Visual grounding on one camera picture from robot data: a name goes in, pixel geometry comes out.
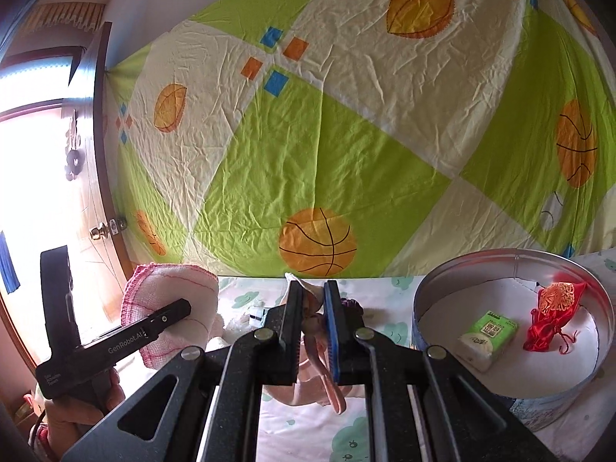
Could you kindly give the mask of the person's left hand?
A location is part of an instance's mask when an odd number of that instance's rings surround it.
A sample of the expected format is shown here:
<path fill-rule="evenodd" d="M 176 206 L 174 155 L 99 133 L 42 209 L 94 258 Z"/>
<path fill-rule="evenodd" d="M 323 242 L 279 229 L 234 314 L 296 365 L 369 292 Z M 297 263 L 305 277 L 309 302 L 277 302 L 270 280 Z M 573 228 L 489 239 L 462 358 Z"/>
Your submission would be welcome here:
<path fill-rule="evenodd" d="M 79 424 L 92 427 L 104 417 L 104 413 L 99 409 L 70 396 L 46 399 L 45 412 L 47 442 L 53 453 L 53 460 L 60 460 L 82 437 L 78 430 Z"/>

